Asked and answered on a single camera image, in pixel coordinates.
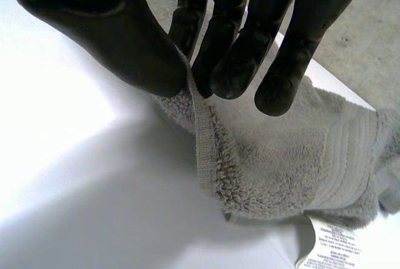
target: towel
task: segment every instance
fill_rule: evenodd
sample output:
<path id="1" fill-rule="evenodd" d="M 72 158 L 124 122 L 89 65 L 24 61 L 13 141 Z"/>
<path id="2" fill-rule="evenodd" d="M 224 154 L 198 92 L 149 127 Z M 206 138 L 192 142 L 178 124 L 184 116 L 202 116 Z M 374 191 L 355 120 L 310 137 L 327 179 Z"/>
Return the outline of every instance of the towel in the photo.
<path id="1" fill-rule="evenodd" d="M 149 0 L 165 29 L 175 1 Z M 277 51 L 274 45 L 238 99 L 203 99 L 189 63 L 187 89 L 154 99 L 196 135 L 200 189 L 223 212 L 262 220 L 310 214 L 350 228 L 367 225 L 377 215 L 378 195 L 392 186 L 382 180 L 399 169 L 399 116 L 352 104 L 309 78 L 284 116 L 260 113 L 254 94 Z"/>

